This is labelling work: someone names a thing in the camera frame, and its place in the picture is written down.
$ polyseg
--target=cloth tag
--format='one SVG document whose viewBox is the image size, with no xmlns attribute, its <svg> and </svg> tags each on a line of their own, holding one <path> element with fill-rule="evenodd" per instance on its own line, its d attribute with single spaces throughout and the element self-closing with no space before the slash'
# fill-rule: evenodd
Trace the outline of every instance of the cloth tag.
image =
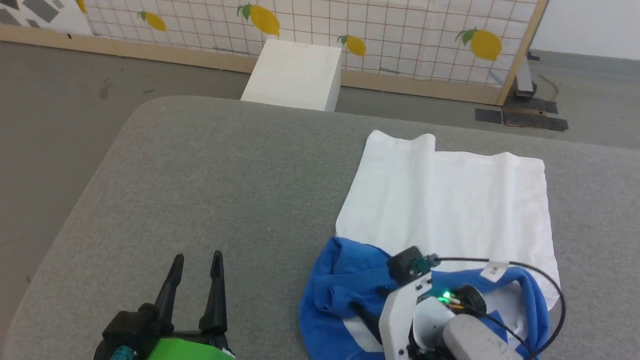
<svg viewBox="0 0 640 360">
<path fill-rule="evenodd" d="M 490 261 L 486 265 L 486 268 L 482 270 L 480 276 L 491 282 L 497 282 L 504 275 L 504 273 L 507 272 L 507 267 L 509 267 L 509 264 L 507 263 Z"/>
</svg>

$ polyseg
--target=yellow lemon print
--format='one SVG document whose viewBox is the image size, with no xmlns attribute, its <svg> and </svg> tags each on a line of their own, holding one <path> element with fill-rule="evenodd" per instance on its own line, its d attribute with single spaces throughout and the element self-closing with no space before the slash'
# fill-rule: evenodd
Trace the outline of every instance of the yellow lemon print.
<svg viewBox="0 0 640 360">
<path fill-rule="evenodd" d="M 347 44 L 349 51 L 358 56 L 364 56 L 364 53 L 367 51 L 367 46 L 357 37 L 342 35 L 341 37 L 338 37 L 338 41 L 341 41 L 342 45 Z"/>
<path fill-rule="evenodd" d="M 154 13 L 139 12 L 138 17 L 141 18 L 142 21 L 148 22 L 152 28 L 166 32 L 166 25 L 164 24 L 164 20 L 160 18 L 160 16 Z"/>
<path fill-rule="evenodd" d="M 83 13 L 86 13 L 86 6 L 84 5 L 84 0 L 77 0 L 78 6 Z"/>
<path fill-rule="evenodd" d="M 238 6 L 236 10 L 237 16 L 240 16 L 240 11 L 242 11 L 242 16 L 245 20 L 249 21 L 250 16 L 253 25 L 261 32 L 280 37 L 280 21 L 278 21 L 276 15 L 273 15 L 268 9 L 260 5 L 247 4 Z"/>
<path fill-rule="evenodd" d="M 480 59 L 496 61 L 502 52 L 500 38 L 487 30 L 463 30 L 456 36 L 456 41 L 459 37 L 462 37 L 462 43 L 465 45 L 471 41 L 471 52 Z"/>
</svg>

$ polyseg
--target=floor stain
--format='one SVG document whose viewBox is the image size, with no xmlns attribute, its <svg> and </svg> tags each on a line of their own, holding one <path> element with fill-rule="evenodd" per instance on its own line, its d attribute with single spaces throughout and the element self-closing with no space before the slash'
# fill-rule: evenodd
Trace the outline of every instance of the floor stain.
<svg viewBox="0 0 640 360">
<path fill-rule="evenodd" d="M 109 89 L 113 86 L 113 83 L 109 81 L 109 78 L 106 78 L 102 81 L 102 86 L 100 86 L 100 98 L 106 100 L 109 97 Z"/>
</svg>

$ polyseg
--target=gray table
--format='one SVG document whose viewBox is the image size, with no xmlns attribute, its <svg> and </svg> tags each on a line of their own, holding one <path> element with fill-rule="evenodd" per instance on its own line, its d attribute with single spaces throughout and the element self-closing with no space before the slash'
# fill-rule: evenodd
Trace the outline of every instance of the gray table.
<svg viewBox="0 0 640 360">
<path fill-rule="evenodd" d="M 298 302 L 373 129 L 432 133 L 438 150 L 543 159 L 569 307 L 545 358 L 638 357 L 637 151 L 165 97 L 131 115 L 71 212 L 13 321 L 6 360 L 91 358 L 117 311 L 155 299 L 179 252 L 186 263 L 173 321 L 196 329 L 216 249 L 238 358 L 306 358 Z"/>
</svg>

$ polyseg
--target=grid pattern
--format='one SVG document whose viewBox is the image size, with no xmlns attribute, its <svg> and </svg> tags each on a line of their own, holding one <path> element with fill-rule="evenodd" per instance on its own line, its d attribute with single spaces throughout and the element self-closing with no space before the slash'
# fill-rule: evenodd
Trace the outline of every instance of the grid pattern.
<svg viewBox="0 0 640 360">
<path fill-rule="evenodd" d="M 343 47 L 342 68 L 501 88 L 538 0 L 85 0 L 94 34 L 129 42 L 258 57 L 268 38 L 238 16 L 247 3 L 272 11 L 281 40 Z M 160 16 L 166 32 L 137 13 Z M 485 29 L 500 38 L 497 61 L 476 57 L 456 36 Z M 364 56 L 341 35 L 362 39 Z"/>
</svg>

